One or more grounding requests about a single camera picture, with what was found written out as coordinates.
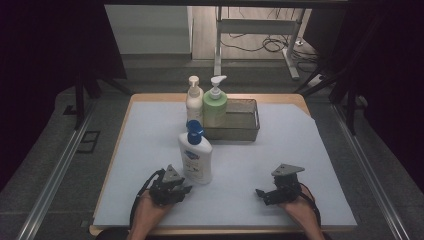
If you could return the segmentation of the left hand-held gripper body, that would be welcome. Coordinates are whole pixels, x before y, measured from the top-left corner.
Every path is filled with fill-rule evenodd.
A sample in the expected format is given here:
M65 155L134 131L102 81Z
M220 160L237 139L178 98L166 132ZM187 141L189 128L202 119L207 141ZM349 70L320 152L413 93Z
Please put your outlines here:
M172 165L168 165L166 169L162 169L159 177L150 187L149 194L153 202L158 206L171 205L178 202L172 202L171 196L176 192L179 186L183 186L184 178L174 169Z

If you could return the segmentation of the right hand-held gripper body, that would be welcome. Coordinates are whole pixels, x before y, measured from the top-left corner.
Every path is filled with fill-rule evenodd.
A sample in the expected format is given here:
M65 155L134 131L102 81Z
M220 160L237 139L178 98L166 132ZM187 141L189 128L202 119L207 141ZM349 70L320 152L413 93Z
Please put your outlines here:
M297 174L302 171L304 171L303 167L280 164L271 173L276 186L271 195L273 203L292 202L300 195L301 187Z

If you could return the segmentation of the white bottle with blue pump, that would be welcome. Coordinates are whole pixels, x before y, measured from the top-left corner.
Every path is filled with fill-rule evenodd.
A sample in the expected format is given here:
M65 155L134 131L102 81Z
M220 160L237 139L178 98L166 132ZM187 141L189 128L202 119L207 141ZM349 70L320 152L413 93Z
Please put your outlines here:
M199 121L189 120L186 128L187 132L178 136L184 174L199 184L208 184L212 181L212 145Z

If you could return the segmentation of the metal mesh basket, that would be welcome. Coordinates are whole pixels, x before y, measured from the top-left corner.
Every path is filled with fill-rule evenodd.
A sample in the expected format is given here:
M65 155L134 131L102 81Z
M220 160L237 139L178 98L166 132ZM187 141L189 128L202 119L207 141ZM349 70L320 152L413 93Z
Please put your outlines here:
M209 141L254 142L260 129L259 113L255 99L231 99L227 101L225 123L219 127L205 127L204 137Z

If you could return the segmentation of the green pump bottle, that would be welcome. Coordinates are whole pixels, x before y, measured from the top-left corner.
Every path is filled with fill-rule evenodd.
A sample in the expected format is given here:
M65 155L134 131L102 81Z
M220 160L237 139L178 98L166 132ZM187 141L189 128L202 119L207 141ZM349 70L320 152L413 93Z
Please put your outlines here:
M225 79L225 75L212 77L212 88L203 96L203 125L205 127L219 127L225 123L228 97L219 88L220 83Z

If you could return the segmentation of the cream pump bottle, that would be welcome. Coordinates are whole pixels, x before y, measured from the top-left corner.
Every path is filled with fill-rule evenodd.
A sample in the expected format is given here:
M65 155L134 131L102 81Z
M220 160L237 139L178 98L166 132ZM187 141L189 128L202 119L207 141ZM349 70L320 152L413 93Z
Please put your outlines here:
M199 87L200 79L198 76L189 77L189 90L186 96L187 120L197 120L203 124L203 94L204 91Z

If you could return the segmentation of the person's left hand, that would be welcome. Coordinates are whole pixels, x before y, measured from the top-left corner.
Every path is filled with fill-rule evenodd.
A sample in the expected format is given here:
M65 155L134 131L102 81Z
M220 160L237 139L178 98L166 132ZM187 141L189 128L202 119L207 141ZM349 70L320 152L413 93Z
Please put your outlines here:
M137 205L133 224L126 240L145 240L171 209L172 205L156 205L150 193L144 192Z

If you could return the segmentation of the black metal stand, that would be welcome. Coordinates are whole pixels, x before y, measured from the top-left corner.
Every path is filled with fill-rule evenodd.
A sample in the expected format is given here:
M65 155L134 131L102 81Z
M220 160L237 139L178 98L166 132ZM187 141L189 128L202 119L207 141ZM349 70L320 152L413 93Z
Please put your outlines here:
M118 83L113 77L107 76L100 70L80 70L75 77L76 130L82 127L83 121L85 120L84 92L87 92L92 99L99 98L102 94L98 83L99 80L104 81L126 95L131 96L134 94L132 90Z
M326 68L325 65L318 66L309 77L295 90L295 93L302 95L304 98L334 84L334 88L328 96L328 99L333 104L339 104L344 97L347 97L346 101L346 115L345 125L351 134L355 135L355 124L354 117L357 109L356 97L357 97L357 84L352 77L353 67L348 64L340 71L331 74L326 77L320 83L313 87L304 90L304 88L312 81L314 77L320 74Z

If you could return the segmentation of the dark curtain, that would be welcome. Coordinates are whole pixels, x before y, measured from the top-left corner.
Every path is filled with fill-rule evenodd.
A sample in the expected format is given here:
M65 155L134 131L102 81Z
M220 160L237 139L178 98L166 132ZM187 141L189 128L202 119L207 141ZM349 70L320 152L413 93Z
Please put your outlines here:
M106 0L0 0L0 191L81 79L126 77Z
M383 0L352 77L369 124L424 192L424 0Z

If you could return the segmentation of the white panel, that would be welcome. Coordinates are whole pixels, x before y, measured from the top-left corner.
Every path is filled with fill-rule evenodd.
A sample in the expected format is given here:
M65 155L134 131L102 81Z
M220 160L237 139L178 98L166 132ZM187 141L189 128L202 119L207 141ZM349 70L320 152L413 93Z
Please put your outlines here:
M121 54L190 54L190 6L106 5Z

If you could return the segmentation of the aluminium rail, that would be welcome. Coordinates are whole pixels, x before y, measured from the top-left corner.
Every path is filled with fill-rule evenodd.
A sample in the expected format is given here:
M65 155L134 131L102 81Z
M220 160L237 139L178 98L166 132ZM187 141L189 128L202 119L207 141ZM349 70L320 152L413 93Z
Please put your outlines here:
M389 199L381 182L379 181L374 169L372 168L368 157L366 156L361 144L357 137L349 130L346 120L347 117L344 115L342 109L337 105L331 105L335 112L337 121L350 145L353 154L358 162L362 174L376 200L385 221L392 232L392 235L396 240L410 240L410 236L407 233L401 217L395 209L392 201Z
M57 164L52 170L46 184L40 192L32 210L29 212L16 240L34 240L35 236L50 208L50 205L64 179L64 176L72 162L77 148L82 141L86 129L92 119L98 101L90 100L87 104L85 117L80 127L74 130L65 150L62 152Z

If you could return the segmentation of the white metal stand frame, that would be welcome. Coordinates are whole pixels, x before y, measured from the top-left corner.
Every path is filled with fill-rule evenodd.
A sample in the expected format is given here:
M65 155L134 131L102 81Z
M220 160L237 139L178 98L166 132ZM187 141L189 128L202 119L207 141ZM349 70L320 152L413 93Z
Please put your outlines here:
M216 8L216 45L214 51L214 74L221 75L221 36L223 34L253 34L289 36L288 46L282 50L283 58L293 80L299 80L292 54L306 10L301 9L295 20L231 19L222 17L222 8Z

